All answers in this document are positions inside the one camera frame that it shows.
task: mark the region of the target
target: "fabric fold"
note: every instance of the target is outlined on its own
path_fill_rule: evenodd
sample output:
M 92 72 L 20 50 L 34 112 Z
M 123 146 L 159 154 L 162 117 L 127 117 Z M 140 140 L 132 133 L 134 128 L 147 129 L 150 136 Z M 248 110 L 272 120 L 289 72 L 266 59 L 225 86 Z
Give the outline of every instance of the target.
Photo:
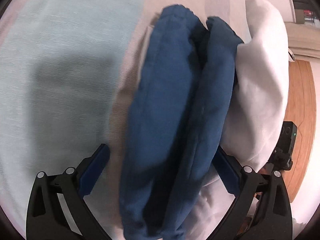
M 125 238 L 184 239 L 229 107 L 242 40 L 220 18 L 207 30 L 183 6 L 164 8 L 129 110 L 120 184 Z

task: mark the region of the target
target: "white fabric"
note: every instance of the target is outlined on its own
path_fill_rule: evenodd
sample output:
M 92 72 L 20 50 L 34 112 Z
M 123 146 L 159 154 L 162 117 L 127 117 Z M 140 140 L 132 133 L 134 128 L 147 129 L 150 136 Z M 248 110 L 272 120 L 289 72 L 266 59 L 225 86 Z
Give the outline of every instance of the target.
M 246 0 L 251 42 L 240 44 L 235 86 L 220 145 L 241 165 L 260 170 L 279 139 L 288 100 L 288 37 L 279 11 L 266 0 Z M 234 197 L 212 169 L 188 215 L 187 239 L 206 239 Z

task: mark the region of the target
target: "folded blue fabric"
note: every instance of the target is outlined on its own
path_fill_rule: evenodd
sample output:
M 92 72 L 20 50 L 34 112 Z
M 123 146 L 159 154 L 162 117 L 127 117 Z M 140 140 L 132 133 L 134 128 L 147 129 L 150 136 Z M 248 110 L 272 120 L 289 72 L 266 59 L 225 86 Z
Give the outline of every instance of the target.
M 129 109 L 120 213 L 127 240 L 183 239 L 216 152 L 242 40 L 220 18 L 163 9 Z

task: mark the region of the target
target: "white cloth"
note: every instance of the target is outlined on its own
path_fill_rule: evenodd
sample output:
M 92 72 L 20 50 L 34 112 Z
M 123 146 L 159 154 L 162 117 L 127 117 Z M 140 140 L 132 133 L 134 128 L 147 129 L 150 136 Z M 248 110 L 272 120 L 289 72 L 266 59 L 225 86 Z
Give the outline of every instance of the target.
M 289 90 L 288 37 L 283 19 L 271 3 L 246 0 L 245 4 L 252 40 L 237 49 L 238 84 L 220 145 L 241 165 L 258 171 L 276 146 L 284 120 Z M 207 185 L 186 219 L 190 240 L 206 239 L 234 199 L 214 169 L 207 177 Z
M 12 0 L 1 18 L 0 205 L 23 237 L 36 174 L 59 174 L 109 144 L 120 67 L 143 3 Z M 113 226 L 117 158 L 84 198 L 113 239 L 122 235 Z

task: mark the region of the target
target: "light blue sheet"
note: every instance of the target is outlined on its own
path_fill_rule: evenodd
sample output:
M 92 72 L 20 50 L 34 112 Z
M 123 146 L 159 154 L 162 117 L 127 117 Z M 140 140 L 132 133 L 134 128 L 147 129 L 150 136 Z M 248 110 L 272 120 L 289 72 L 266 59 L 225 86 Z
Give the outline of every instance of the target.
M 143 1 L 28 0 L 10 27 L 0 47 L 0 204 L 24 236 L 37 172 L 61 173 L 107 142 Z M 103 180 L 86 201 L 112 236 Z

